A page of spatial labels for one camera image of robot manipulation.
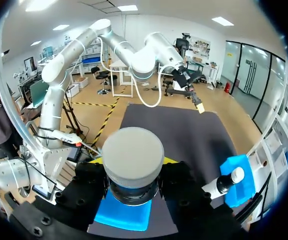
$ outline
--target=red fire extinguisher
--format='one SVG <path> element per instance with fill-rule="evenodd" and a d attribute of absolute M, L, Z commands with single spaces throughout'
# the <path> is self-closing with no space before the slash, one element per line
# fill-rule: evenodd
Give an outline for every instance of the red fire extinguisher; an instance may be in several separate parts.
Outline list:
<path fill-rule="evenodd" d="M 225 86 L 225 92 L 226 93 L 229 93 L 229 90 L 230 90 L 230 83 L 226 83 L 226 86 Z"/>

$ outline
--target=ceiling light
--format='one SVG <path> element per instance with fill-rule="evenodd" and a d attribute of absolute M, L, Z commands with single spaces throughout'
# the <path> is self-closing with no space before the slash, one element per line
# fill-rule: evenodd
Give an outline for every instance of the ceiling light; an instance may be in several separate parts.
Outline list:
<path fill-rule="evenodd" d="M 59 30 L 63 30 L 65 28 L 69 27 L 69 25 L 59 25 L 56 28 L 54 28 L 54 31 L 59 31 Z"/>
<path fill-rule="evenodd" d="M 127 6 L 119 6 L 119 10 L 122 12 L 127 12 L 127 11 L 138 11 L 138 8 L 136 5 L 127 5 Z"/>
<path fill-rule="evenodd" d="M 26 8 L 26 12 L 42 11 L 51 6 L 56 1 L 57 0 L 32 0 Z"/>
<path fill-rule="evenodd" d="M 261 50 L 261 49 L 258 49 L 258 48 L 255 48 L 255 49 L 256 49 L 256 51 L 257 51 L 259 54 L 262 54 L 262 55 L 268 57 L 268 55 L 267 55 L 267 53 L 265 53 L 265 51 L 263 51 L 263 50 Z"/>
<path fill-rule="evenodd" d="M 224 19 L 221 16 L 212 18 L 212 20 L 217 22 L 217 23 L 219 23 L 219 24 L 221 24 L 221 25 L 223 25 L 223 26 L 233 26 L 233 24 L 230 21 Z"/>
<path fill-rule="evenodd" d="M 35 45 L 37 45 L 37 44 L 40 44 L 40 42 L 41 42 L 41 41 L 34 42 L 34 43 L 31 44 L 31 46 L 35 46 Z"/>

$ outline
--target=glass wall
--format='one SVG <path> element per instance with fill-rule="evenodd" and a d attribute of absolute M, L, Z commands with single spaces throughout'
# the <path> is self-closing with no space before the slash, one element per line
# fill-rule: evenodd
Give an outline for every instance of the glass wall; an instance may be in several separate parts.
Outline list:
<path fill-rule="evenodd" d="M 227 82 L 233 85 L 238 69 L 240 43 L 226 42 L 226 53 L 220 82 L 225 86 Z"/>
<path fill-rule="evenodd" d="M 221 76 L 223 86 L 231 84 L 230 94 L 264 131 L 282 100 L 286 63 L 258 47 L 226 42 Z"/>
<path fill-rule="evenodd" d="M 254 117 L 255 123 L 262 132 L 266 129 L 270 118 L 278 107 L 280 101 L 282 101 L 286 74 L 285 69 L 286 63 L 280 58 L 273 56 L 269 81 L 263 102 Z"/>
<path fill-rule="evenodd" d="M 269 52 L 243 44 L 237 80 L 231 94 L 251 118 L 264 95 L 270 59 Z"/>

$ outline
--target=yellow-black tape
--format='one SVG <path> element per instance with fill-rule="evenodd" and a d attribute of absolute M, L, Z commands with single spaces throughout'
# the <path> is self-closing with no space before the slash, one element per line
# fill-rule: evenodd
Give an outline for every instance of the yellow-black tape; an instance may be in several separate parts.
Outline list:
<path fill-rule="evenodd" d="M 90 161 L 89 162 L 90 164 L 96 164 L 96 163 L 98 163 L 98 164 L 103 164 L 103 159 L 100 157 L 100 158 L 98 158 L 98 159 L 95 159 L 95 160 L 93 160 L 93 161 Z M 172 159 L 169 159 L 168 157 L 164 157 L 164 162 L 163 162 L 163 164 L 176 164 L 176 163 L 178 163 L 177 161 L 175 161 L 175 160 L 172 160 Z"/>
<path fill-rule="evenodd" d="M 77 103 L 77 102 L 75 102 L 75 103 L 72 102 L 72 104 L 76 104 L 76 105 L 87 105 L 87 106 L 98 106 L 98 107 L 99 107 L 99 106 L 100 106 L 100 107 L 110 107 L 110 108 L 113 106 L 113 105 L 106 105 L 106 104 L 96 104 L 96 103 L 93 104 L 93 103 L 88 103 L 88 102 L 81 102 L 81 103 L 80 103 L 80 102 L 78 102 L 78 103 Z"/>
<path fill-rule="evenodd" d="M 125 86 L 125 88 L 123 89 L 123 91 L 122 91 L 120 94 L 123 94 L 123 93 L 125 92 L 126 88 L 127 88 L 127 86 Z M 112 113 L 114 112 L 114 110 L 115 110 L 115 108 L 116 108 L 116 105 L 118 104 L 119 99 L 120 99 L 120 97 L 118 97 L 118 98 L 116 99 L 116 101 L 114 102 L 114 104 L 111 106 L 111 110 L 109 111 L 107 117 L 106 117 L 105 120 L 104 120 L 104 123 L 103 123 L 102 127 L 100 128 L 98 134 L 96 135 L 96 137 L 95 137 L 95 139 L 94 139 L 94 141 L 93 141 L 93 143 L 92 143 L 92 145 L 91 145 L 92 148 L 96 145 L 97 141 L 99 140 L 99 137 L 100 137 L 101 134 L 103 133 L 104 128 L 105 128 L 106 125 L 107 125 L 108 119 L 109 119 L 109 117 L 112 115 Z"/>

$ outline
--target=white robotic arm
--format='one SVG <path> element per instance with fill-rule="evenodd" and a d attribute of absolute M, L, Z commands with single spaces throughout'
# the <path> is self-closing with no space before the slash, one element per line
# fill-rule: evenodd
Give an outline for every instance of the white robotic arm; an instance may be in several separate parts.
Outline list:
<path fill-rule="evenodd" d="M 129 67 L 135 81 L 146 82 L 152 76 L 158 61 L 161 65 L 172 68 L 177 76 L 181 76 L 178 81 L 181 86 L 190 85 L 190 75 L 184 68 L 184 60 L 159 32 L 149 34 L 145 39 L 145 47 L 136 51 L 128 41 L 112 31 L 110 20 L 101 19 L 95 22 L 44 67 L 42 79 L 49 84 L 49 89 L 43 101 L 36 138 L 45 151 L 39 153 L 42 157 L 35 156 L 36 151 L 31 152 L 34 156 L 27 156 L 31 163 L 28 168 L 19 159 L 9 160 L 7 164 L 0 163 L 1 189 L 11 191 L 30 183 L 41 186 L 40 191 L 44 195 L 53 191 L 54 181 L 69 154 L 69 148 L 62 145 L 62 141 L 68 139 L 68 136 L 59 131 L 64 95 L 70 83 L 66 69 L 96 38 L 101 38 Z M 80 141 L 80 138 L 72 139 L 74 143 Z"/>

